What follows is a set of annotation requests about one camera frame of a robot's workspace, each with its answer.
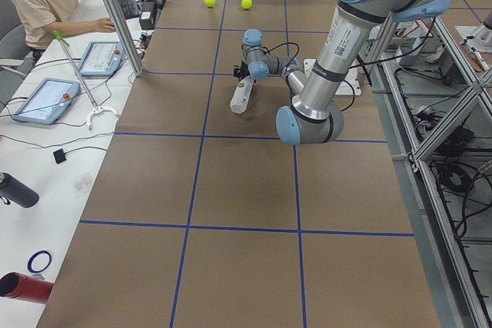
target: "green handle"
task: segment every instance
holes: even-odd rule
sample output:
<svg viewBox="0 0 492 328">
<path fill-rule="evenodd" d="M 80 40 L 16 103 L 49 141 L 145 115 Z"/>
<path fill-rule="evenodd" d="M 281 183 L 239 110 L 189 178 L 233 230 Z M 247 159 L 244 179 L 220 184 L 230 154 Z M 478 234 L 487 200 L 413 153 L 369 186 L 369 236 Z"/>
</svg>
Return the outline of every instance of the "green handle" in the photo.
<svg viewBox="0 0 492 328">
<path fill-rule="evenodd" d="M 67 41 L 63 38 L 62 33 L 60 31 L 54 30 L 53 35 L 58 41 L 64 42 L 67 46 L 70 46 L 70 44 L 67 43 Z"/>
</svg>

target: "keyboard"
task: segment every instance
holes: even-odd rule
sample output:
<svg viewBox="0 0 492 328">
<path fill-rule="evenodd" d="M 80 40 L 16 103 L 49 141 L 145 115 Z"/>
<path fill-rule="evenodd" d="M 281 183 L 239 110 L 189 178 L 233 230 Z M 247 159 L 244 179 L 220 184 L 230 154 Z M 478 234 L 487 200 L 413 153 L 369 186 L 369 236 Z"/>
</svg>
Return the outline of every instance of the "keyboard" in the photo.
<svg viewBox="0 0 492 328">
<path fill-rule="evenodd" d="M 135 0 L 118 0 L 118 3 L 121 6 L 125 19 L 140 17 L 140 10 Z"/>
</svg>

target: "tablet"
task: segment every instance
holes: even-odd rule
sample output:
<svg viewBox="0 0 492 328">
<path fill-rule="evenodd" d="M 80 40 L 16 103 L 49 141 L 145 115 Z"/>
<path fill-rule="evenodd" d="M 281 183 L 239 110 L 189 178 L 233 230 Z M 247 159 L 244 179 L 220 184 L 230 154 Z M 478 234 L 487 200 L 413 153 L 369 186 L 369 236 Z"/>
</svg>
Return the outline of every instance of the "tablet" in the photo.
<svg viewBox="0 0 492 328">
<path fill-rule="evenodd" d="M 123 46 L 119 41 L 92 41 L 78 64 L 84 77 L 111 77 L 120 67 Z"/>
<path fill-rule="evenodd" d="M 12 119 L 17 122 L 53 124 L 70 106 L 79 90 L 77 81 L 45 78 L 12 115 Z"/>
</svg>

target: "black water bottle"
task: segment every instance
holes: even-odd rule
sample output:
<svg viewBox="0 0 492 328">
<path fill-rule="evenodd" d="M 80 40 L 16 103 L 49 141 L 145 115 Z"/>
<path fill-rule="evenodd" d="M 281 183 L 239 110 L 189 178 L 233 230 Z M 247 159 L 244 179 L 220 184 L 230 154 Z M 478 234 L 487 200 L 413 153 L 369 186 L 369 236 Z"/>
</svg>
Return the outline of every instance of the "black water bottle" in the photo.
<svg viewBox="0 0 492 328">
<path fill-rule="evenodd" d="M 7 197 L 21 207 L 32 207 L 39 195 L 8 173 L 0 172 L 0 196 Z"/>
</svg>

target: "yellow tennis ball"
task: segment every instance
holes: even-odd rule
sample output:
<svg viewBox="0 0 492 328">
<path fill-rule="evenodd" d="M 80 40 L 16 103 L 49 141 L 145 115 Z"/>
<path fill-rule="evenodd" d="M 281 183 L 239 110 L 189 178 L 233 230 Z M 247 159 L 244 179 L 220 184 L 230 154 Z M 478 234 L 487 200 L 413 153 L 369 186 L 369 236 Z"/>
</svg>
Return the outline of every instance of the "yellow tennis ball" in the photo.
<svg viewBox="0 0 492 328">
<path fill-rule="evenodd" d="M 209 8 L 213 8 L 214 5 L 215 5 L 215 0 L 204 0 L 204 3 L 206 6 L 208 6 Z"/>
<path fill-rule="evenodd" d="M 245 10 L 250 9 L 253 6 L 252 0 L 241 0 L 241 7 Z"/>
</svg>

